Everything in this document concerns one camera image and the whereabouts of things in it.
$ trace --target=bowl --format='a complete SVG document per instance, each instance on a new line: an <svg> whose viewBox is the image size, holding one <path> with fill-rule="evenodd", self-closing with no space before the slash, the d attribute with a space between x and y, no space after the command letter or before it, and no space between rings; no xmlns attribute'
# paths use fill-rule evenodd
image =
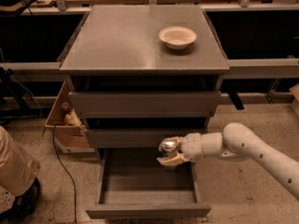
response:
<svg viewBox="0 0 299 224"><path fill-rule="evenodd" d="M196 40L196 33L186 27L170 26L164 28L159 37L170 49L185 49Z"/></svg>

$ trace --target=gray cabinet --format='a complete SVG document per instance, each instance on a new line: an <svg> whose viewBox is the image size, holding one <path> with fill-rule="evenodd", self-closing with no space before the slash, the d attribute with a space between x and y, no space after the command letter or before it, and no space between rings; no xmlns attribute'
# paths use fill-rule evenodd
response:
<svg viewBox="0 0 299 224"><path fill-rule="evenodd" d="M170 25L198 39L171 50L158 36ZM194 164L170 171L156 161L166 137L206 128L229 71L200 8L93 7L61 71L101 162L89 216L205 217Z"/></svg>

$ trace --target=person's leg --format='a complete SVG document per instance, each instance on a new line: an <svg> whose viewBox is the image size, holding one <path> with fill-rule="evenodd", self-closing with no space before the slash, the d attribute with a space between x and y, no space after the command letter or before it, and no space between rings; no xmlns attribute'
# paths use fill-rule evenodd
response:
<svg viewBox="0 0 299 224"><path fill-rule="evenodd" d="M39 162L0 126L0 186L16 196L10 219L18 223L33 211L38 195Z"/></svg>

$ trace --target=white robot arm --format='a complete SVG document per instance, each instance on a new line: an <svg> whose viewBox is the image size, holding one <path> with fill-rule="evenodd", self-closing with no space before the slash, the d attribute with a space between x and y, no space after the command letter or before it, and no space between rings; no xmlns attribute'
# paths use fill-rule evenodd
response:
<svg viewBox="0 0 299 224"><path fill-rule="evenodd" d="M228 124L223 134L189 133L185 137L167 138L159 149L164 157L157 160L168 167L206 156L223 159L250 157L299 200L299 163L268 146L252 130L240 123Z"/></svg>

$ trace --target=concrete floor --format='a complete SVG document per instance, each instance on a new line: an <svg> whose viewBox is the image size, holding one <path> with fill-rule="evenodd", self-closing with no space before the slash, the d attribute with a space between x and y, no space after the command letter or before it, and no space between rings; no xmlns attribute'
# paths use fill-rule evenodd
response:
<svg viewBox="0 0 299 224"><path fill-rule="evenodd" d="M42 192L36 211L24 223L73 223L74 191L72 181L58 162L52 134L44 130L45 119L16 119L6 129L41 162L38 178ZM221 132L230 122L247 125L270 146L299 161L299 118L290 104L219 105L209 122L209 131ZM61 160L77 185L78 223L299 223L299 202L252 160L199 160L196 173L202 200L212 210L206 218L90 220L85 213L95 204L99 164L94 153L60 153ZM8 209L11 196L0 189L0 212Z"/></svg>

